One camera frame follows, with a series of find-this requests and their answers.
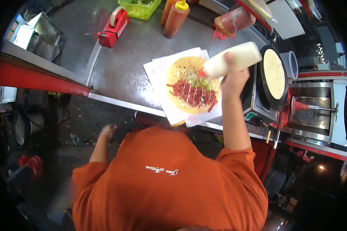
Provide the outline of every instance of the stove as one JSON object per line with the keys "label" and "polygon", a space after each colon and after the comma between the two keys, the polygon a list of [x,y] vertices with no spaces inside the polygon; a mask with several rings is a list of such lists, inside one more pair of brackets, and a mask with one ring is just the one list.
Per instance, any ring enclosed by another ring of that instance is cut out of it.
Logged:
{"label": "stove", "polygon": [[271,108],[264,93],[260,62],[249,67],[249,74],[241,95],[245,121],[257,126],[276,122],[278,112]]}

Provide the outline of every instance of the hand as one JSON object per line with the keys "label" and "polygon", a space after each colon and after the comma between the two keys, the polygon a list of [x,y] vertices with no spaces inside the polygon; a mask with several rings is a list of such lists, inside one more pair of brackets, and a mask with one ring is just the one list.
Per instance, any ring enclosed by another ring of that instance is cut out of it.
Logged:
{"label": "hand", "polygon": [[229,65],[229,74],[225,76],[221,82],[222,98],[240,98],[245,83],[249,78],[248,68],[238,70],[234,63],[233,55],[228,52],[225,54],[225,59]]}
{"label": "hand", "polygon": [[117,129],[117,125],[114,123],[107,124],[102,128],[102,131],[100,131],[99,136],[106,136],[109,139],[113,137],[114,132]]}

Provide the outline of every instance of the orange t-shirt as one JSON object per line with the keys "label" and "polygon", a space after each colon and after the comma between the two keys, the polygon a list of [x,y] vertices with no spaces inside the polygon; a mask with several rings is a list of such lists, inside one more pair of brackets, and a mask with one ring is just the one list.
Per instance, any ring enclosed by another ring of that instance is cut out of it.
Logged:
{"label": "orange t-shirt", "polygon": [[130,133],[109,166],[73,170],[76,230],[260,230],[268,198],[254,156],[222,149],[215,161],[181,132]]}

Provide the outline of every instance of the plastic bag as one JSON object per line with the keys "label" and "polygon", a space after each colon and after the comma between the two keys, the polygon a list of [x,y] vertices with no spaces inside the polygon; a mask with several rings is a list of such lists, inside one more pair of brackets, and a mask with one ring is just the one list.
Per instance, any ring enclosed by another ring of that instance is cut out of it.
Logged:
{"label": "plastic bag", "polygon": [[253,25],[256,18],[247,12],[243,7],[238,7],[215,18],[214,27],[216,28],[213,34],[214,38],[226,39],[226,37],[235,37],[235,34]]}

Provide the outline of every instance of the tortilla on pan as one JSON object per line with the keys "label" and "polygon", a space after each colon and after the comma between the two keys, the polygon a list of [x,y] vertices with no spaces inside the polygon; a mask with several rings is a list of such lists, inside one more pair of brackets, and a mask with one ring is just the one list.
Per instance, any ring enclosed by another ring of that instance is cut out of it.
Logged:
{"label": "tortilla on pan", "polygon": [[180,110],[190,114],[210,112],[221,95],[219,79],[198,78],[206,60],[189,56],[178,59],[168,69],[166,90],[168,98]]}
{"label": "tortilla on pan", "polygon": [[264,73],[267,86],[274,99],[280,99],[284,92],[285,77],[282,61],[272,49],[264,54]]}

